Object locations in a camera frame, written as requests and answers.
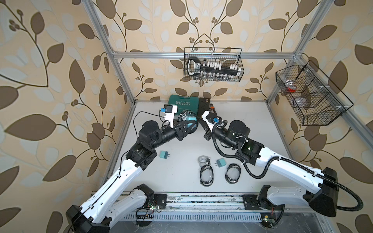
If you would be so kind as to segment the green charger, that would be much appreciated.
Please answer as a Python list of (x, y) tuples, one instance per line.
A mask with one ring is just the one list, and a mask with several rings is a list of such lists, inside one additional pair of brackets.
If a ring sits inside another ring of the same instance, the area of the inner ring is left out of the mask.
[(216, 166), (218, 166), (219, 168), (221, 167), (224, 167), (226, 166), (226, 161), (222, 158), (222, 159), (218, 159), (215, 163)]
[(185, 116), (185, 119), (184, 119), (185, 121), (197, 121), (197, 118), (196, 118), (196, 116), (195, 115), (193, 115), (193, 114), (187, 114), (186, 116)]
[(162, 150), (159, 154), (159, 157), (162, 159), (167, 159), (169, 157), (169, 153), (167, 151)]

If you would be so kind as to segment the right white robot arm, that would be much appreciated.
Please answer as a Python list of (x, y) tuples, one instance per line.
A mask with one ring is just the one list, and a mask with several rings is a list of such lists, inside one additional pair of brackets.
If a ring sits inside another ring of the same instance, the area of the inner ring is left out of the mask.
[(363, 207), (362, 199), (351, 189), (338, 182), (337, 173), (302, 165), (281, 156), (263, 144), (248, 137), (250, 129), (240, 120), (234, 120), (226, 129), (226, 120), (217, 116), (203, 117), (208, 125), (214, 148), (224, 158), (239, 160), (254, 179), (263, 179), (273, 171), (295, 182), (295, 187), (262, 187), (257, 204), (262, 208), (280, 205), (309, 206), (313, 211), (335, 217), (337, 211), (357, 212)]

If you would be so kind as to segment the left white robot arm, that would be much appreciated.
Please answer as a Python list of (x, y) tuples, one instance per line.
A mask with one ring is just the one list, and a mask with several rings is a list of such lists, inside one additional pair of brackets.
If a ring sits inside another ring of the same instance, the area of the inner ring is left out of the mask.
[(154, 191), (141, 184), (127, 197), (118, 197), (157, 156), (156, 148), (189, 135), (196, 120), (180, 121), (173, 126), (159, 127), (149, 120), (142, 125), (136, 143), (121, 158), (121, 164), (107, 182), (80, 206), (72, 205), (66, 212), (69, 233), (108, 233), (126, 215), (153, 203)]

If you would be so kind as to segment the green plastic tool case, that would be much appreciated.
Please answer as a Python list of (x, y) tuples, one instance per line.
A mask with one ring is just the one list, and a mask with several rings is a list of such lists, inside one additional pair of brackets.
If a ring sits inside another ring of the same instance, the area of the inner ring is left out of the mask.
[(176, 105), (178, 115), (181, 114), (181, 112), (184, 110), (190, 110), (194, 113), (197, 113), (199, 98), (171, 95), (168, 101), (168, 105)]

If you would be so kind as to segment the orange black pliers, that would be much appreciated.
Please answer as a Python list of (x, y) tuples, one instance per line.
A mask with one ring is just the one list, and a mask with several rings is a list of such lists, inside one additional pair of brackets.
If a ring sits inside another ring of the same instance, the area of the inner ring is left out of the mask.
[(217, 113), (216, 110), (215, 110), (215, 107), (214, 107), (214, 105), (212, 103), (209, 105), (209, 109), (210, 109), (210, 112), (212, 112), (214, 114)]

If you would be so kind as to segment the black yellow-label case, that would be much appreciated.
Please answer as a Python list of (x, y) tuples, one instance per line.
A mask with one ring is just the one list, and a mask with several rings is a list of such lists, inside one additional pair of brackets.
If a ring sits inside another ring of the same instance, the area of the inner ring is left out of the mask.
[(199, 98), (199, 115), (202, 115), (205, 111), (210, 111), (210, 98)]

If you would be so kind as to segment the black socket set holder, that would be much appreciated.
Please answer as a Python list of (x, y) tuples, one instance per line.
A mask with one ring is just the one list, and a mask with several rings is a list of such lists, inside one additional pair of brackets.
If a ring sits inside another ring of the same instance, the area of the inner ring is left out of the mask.
[(238, 61), (235, 60), (215, 62), (192, 56), (184, 62), (184, 72), (189, 76), (222, 74), (223, 76), (238, 77), (244, 74), (244, 69), (239, 67)]

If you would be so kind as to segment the red item in basket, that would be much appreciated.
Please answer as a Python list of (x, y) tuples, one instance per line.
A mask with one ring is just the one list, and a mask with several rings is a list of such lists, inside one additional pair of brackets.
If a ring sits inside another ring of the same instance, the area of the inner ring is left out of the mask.
[(285, 82), (285, 92), (286, 93), (296, 93), (297, 85), (293, 81)]

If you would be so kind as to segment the aluminium front rail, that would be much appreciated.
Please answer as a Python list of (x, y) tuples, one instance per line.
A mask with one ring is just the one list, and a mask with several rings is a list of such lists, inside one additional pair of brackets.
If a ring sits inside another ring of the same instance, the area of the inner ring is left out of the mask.
[[(162, 212), (271, 212), (263, 210), (245, 210), (242, 196), (257, 193), (199, 193), (199, 192), (168, 192), (166, 208)], [(120, 208), (128, 208), (134, 211), (142, 207), (146, 197), (140, 190), (123, 192), (113, 204), (108, 206), (109, 213), (115, 213)]]

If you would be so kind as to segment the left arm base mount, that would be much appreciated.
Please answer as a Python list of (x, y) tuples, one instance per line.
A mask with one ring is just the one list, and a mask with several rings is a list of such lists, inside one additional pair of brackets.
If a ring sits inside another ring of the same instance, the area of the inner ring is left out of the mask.
[(155, 193), (151, 188), (145, 184), (141, 184), (135, 187), (130, 194), (134, 191), (140, 190), (144, 193), (146, 197), (145, 203), (142, 208), (151, 209), (154, 211), (161, 211), (166, 208), (167, 205), (167, 194), (165, 193)]

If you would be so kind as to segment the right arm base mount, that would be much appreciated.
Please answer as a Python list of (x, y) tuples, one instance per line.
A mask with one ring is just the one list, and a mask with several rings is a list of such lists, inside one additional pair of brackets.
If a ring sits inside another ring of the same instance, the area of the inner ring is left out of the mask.
[(282, 210), (284, 205), (274, 205), (268, 199), (270, 185), (264, 185), (259, 194), (245, 194), (242, 196), (245, 210)]

